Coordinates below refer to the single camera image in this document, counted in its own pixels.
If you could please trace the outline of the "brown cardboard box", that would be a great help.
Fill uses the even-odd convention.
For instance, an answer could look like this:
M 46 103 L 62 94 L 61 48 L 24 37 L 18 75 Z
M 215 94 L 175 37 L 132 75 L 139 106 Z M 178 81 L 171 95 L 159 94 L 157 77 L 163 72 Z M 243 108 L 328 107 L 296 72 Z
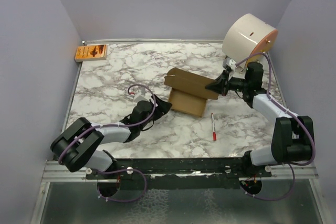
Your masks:
M 204 114 L 207 101 L 218 99 L 217 93 L 205 89 L 212 82 L 213 79 L 179 68 L 170 69 L 164 77 L 164 84 L 171 88 L 172 109 L 199 118 Z

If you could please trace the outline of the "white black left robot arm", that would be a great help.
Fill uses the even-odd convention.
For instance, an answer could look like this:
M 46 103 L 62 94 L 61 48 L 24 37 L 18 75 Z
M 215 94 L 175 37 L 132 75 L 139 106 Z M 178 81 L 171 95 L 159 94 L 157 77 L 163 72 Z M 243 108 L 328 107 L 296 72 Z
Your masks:
M 99 125 L 81 117 L 61 133 L 51 144 L 50 149 L 60 164 L 70 172 L 90 168 L 97 170 L 104 179 L 110 179 L 117 170 L 117 160 L 107 151 L 98 150 L 107 143 L 127 143 L 137 138 L 166 115 L 172 104 L 159 99 L 139 101 L 132 113 L 121 121 L 110 125 Z

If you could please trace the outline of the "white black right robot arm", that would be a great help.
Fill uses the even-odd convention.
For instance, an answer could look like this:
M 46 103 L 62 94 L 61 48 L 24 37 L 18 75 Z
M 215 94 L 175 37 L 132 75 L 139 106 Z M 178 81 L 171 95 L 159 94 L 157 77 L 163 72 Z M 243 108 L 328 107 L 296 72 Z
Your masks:
M 316 154 L 312 119 L 286 109 L 262 87 L 262 64 L 250 62 L 244 78 L 233 77 L 236 69 L 234 60 L 228 58 L 223 67 L 222 74 L 205 88 L 221 95 L 226 95 L 228 91 L 241 92 L 242 99 L 250 108 L 274 124 L 270 145 L 244 153 L 242 173 L 246 177 L 254 177 L 267 165 L 289 163 L 305 166 L 312 163 Z

